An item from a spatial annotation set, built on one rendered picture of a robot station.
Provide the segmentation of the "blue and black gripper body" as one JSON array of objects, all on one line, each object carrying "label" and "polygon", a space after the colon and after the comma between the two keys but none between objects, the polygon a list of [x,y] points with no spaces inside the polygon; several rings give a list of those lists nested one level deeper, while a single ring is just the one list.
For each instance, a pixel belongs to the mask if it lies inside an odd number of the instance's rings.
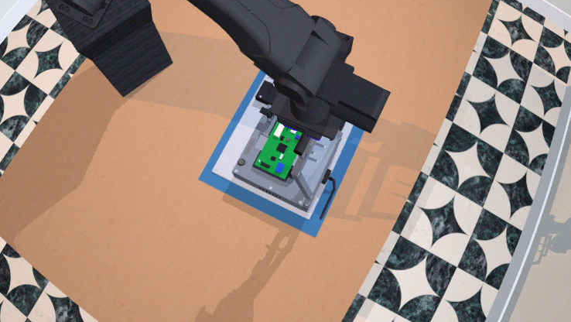
[{"label": "blue and black gripper body", "polygon": [[315,139],[324,136],[333,141],[343,120],[330,115],[329,110],[327,102],[319,107],[306,108],[280,93],[270,107],[271,115],[276,115],[279,123]]}]

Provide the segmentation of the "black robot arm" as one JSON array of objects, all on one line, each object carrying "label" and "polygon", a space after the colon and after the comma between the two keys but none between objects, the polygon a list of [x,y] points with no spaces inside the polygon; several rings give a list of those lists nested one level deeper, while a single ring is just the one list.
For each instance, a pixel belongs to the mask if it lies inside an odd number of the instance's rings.
[{"label": "black robot arm", "polygon": [[[353,36],[336,31],[332,22],[310,16],[290,0],[187,1],[218,24],[274,80],[280,94],[306,108],[327,102],[330,115],[373,131],[390,91],[353,74],[354,67],[345,63]],[[58,0],[55,8],[96,29],[112,2]]]}]

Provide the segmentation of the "green circuit board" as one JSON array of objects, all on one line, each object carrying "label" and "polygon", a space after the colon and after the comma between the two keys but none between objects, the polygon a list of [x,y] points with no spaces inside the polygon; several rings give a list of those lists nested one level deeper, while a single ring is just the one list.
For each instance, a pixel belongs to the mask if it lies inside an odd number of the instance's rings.
[{"label": "green circuit board", "polygon": [[[294,131],[276,122],[255,165],[285,179],[297,156],[293,150],[301,135],[301,132]],[[260,162],[258,161],[259,159],[261,160]]]}]

